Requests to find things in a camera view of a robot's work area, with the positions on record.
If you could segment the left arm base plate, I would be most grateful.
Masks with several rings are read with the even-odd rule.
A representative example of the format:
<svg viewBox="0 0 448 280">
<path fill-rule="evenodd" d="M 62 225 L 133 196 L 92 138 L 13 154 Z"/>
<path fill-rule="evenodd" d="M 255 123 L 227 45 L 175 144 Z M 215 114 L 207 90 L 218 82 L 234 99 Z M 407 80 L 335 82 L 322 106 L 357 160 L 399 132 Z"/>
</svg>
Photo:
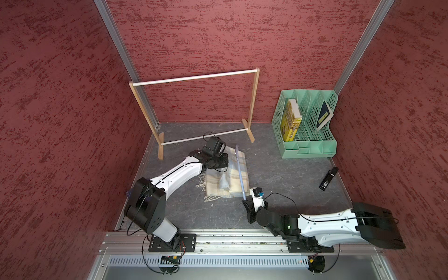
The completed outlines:
<svg viewBox="0 0 448 280">
<path fill-rule="evenodd" d="M 196 248 L 197 235 L 193 233 L 179 233 L 170 242 L 161 238 L 151 237 L 148 251 L 151 253 L 190 253 Z"/>
</svg>

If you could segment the light blue clothes hanger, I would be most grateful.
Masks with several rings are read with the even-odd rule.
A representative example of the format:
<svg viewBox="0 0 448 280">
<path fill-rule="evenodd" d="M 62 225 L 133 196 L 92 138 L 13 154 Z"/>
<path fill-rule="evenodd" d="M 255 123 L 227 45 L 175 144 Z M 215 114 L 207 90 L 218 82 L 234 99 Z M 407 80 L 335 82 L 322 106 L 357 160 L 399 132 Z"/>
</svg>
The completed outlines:
<svg viewBox="0 0 448 280">
<path fill-rule="evenodd" d="M 247 178 L 247 167 L 246 167 L 246 158 L 245 154 L 239 149 L 239 146 L 235 146 L 235 157 L 236 157 L 236 164 L 237 164 L 237 170 L 239 175 L 239 182 L 241 187 L 241 193 L 243 200 L 247 200 L 247 196 L 249 193 L 249 181 Z"/>
</svg>

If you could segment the plaid beige blue scarf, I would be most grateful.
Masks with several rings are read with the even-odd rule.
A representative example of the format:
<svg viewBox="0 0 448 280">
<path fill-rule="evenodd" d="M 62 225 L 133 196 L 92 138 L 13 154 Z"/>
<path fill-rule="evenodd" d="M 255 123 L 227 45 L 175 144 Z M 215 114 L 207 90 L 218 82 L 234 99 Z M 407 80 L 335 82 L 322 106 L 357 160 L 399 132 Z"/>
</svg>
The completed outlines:
<svg viewBox="0 0 448 280">
<path fill-rule="evenodd" d="M 200 184 L 196 187 L 205 192 L 204 202 L 211 202 L 220 198 L 243 198 L 239 182 L 239 175 L 236 164 L 235 149 L 226 147 L 225 152 L 229 157 L 227 171 L 206 170 L 199 175 Z"/>
</svg>

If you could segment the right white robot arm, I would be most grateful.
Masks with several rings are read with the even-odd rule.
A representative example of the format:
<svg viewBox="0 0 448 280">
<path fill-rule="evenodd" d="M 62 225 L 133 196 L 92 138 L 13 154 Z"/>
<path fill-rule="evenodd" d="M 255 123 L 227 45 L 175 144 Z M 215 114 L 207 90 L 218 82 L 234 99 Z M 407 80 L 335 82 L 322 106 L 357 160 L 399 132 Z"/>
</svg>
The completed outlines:
<svg viewBox="0 0 448 280">
<path fill-rule="evenodd" d="M 262 199 L 242 201 L 250 224 L 258 223 L 273 236 L 280 236 L 291 251 L 333 252 L 335 245 L 371 244 L 388 250 L 406 245 L 391 210 L 353 203 L 345 211 L 322 215 L 281 215 L 267 209 Z"/>
</svg>

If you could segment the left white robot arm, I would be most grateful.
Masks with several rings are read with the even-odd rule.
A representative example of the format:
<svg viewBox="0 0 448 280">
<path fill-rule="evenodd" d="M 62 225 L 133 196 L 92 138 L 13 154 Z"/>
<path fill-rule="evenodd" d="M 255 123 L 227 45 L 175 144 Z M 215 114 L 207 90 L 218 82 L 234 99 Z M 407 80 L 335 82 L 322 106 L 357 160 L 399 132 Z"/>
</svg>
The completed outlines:
<svg viewBox="0 0 448 280">
<path fill-rule="evenodd" d="M 177 250 L 181 231 L 165 217 L 166 201 L 179 187 L 202 172 L 226 169 L 229 160 L 225 148 L 224 141 L 212 136 L 202 149 L 190 152 L 166 173 L 149 180 L 138 179 L 130 191 L 124 216 L 145 233 L 161 239 L 169 250 Z"/>
</svg>

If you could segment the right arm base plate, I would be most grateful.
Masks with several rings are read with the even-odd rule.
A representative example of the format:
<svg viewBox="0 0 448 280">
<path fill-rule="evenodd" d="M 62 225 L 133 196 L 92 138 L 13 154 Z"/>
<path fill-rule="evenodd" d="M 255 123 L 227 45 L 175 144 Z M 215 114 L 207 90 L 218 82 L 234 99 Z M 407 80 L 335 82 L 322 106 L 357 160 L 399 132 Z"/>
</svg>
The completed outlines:
<svg viewBox="0 0 448 280">
<path fill-rule="evenodd" d="M 316 238 L 307 238 L 302 235 L 286 236 L 288 251 L 290 253 L 333 253 L 334 247 L 324 247 L 318 244 Z"/>
</svg>

